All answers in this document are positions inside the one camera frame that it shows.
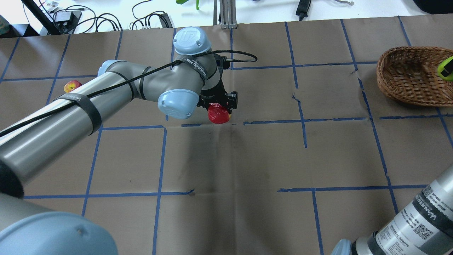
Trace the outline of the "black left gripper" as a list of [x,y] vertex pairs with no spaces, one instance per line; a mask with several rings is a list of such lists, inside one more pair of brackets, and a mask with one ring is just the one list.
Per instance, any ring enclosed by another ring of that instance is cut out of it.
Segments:
[[218,103],[226,109],[236,109],[238,103],[238,92],[226,92],[222,80],[210,89],[203,89],[199,95],[198,107],[208,109],[211,103]]

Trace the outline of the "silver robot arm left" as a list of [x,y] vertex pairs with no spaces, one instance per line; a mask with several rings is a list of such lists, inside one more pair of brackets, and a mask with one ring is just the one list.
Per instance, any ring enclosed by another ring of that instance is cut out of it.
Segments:
[[95,79],[1,131],[2,255],[119,253],[106,229],[83,216],[25,201],[24,186],[134,99],[156,102],[176,119],[214,104],[231,114],[238,95],[225,91],[222,73],[236,60],[222,54],[234,52],[212,50],[200,27],[178,31],[173,46],[175,60],[158,68],[107,60]]

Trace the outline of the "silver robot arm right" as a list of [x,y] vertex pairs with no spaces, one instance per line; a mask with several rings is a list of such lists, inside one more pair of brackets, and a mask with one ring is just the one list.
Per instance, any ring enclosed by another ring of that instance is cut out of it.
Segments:
[[424,187],[386,226],[354,242],[342,239],[333,255],[448,255],[453,247],[453,169]]

